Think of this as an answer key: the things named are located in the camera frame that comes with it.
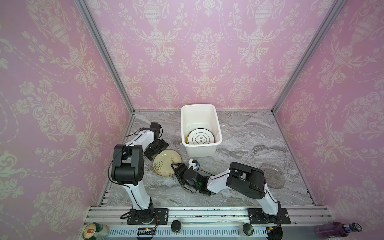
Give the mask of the cream plate bamboo pattern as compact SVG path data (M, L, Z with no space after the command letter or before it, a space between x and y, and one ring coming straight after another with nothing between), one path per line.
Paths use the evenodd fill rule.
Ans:
M156 174L162 177L169 177L175 174L172 164L182 163L181 155L174 150L164 150L158 154L153 161L153 168Z

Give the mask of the white plate black pattern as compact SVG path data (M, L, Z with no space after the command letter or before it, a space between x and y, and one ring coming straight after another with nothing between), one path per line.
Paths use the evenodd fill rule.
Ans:
M189 145L208 145L215 142L215 137L210 130L198 128L191 131L187 136Z

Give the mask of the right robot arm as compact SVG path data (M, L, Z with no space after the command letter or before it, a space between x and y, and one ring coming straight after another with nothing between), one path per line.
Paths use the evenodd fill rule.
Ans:
M192 160L190 166L184 163L171 164L180 185L192 193L210 196L226 189L257 200L267 223L283 223L279 213L281 204L274 198L262 170L237 162L232 162L227 170L218 175L202 176L200 163Z

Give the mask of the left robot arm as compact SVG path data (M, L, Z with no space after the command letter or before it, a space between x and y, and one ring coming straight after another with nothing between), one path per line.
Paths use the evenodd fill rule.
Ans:
M151 123L148 128L140 128L132 134L130 142L116 145L109 166L109 180L122 186L132 202L132 208L120 218L128 225L166 225L169 209L156 209L147 194L143 177L144 157L153 161L155 156L168 148L161 140L163 128L159 123Z

